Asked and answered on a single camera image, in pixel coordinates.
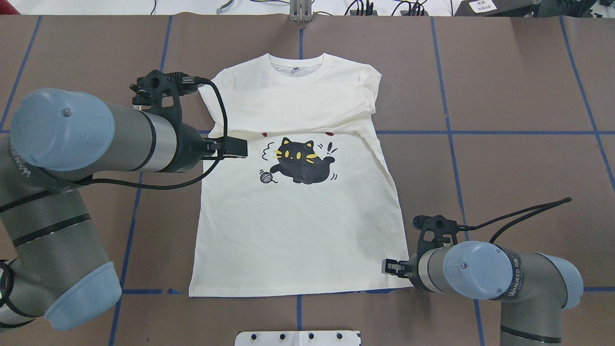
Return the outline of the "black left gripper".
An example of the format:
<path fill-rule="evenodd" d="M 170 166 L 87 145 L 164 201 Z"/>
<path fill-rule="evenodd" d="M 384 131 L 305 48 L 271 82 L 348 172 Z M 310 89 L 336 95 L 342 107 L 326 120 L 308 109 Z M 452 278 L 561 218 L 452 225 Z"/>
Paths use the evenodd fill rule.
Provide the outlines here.
<path fill-rule="evenodd" d="M 176 135 L 175 156 L 172 158 L 172 173 L 185 173 L 200 161 L 215 161 L 221 158 L 247 158 L 248 141 L 233 136 L 203 138 L 191 125 L 172 125 Z"/>

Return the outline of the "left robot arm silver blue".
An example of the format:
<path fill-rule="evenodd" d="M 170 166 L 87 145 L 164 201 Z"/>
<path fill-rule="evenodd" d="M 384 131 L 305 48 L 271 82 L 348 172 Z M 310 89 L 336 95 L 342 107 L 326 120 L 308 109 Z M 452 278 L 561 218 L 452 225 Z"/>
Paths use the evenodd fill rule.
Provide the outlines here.
<path fill-rule="evenodd" d="M 132 108 L 83 92 L 42 88 L 15 110 L 11 132 L 1 139 L 1 223 L 17 252 L 1 261 L 2 332 L 40 317 L 65 331 L 121 300 L 121 280 L 81 187 L 175 190 L 202 179 L 145 185 L 96 179 L 96 173 L 183 173 L 202 160 L 216 166 L 247 156 L 247 142 L 228 136 L 226 129 L 206 139 L 183 123 L 184 91 L 131 88 Z"/>

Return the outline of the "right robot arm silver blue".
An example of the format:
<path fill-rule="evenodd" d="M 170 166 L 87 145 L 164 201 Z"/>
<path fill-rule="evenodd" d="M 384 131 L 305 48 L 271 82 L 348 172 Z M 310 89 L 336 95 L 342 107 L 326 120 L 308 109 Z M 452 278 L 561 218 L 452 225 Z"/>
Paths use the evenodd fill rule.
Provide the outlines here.
<path fill-rule="evenodd" d="M 562 312 L 576 307 L 584 293 L 570 261 L 481 241 L 429 249 L 408 260 L 384 259 L 381 271 L 428 293 L 500 303 L 502 346 L 560 346 Z"/>

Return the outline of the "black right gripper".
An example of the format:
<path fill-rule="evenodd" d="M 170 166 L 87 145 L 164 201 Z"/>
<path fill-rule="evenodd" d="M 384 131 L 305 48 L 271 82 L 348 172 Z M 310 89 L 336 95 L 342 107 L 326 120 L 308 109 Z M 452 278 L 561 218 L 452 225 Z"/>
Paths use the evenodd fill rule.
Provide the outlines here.
<path fill-rule="evenodd" d="M 407 261 L 395 259 L 382 260 L 382 273 L 390 274 L 397 277 L 406 277 L 410 280 L 414 287 L 423 291 L 431 291 L 422 282 L 418 272 L 418 257 L 412 255 Z"/>

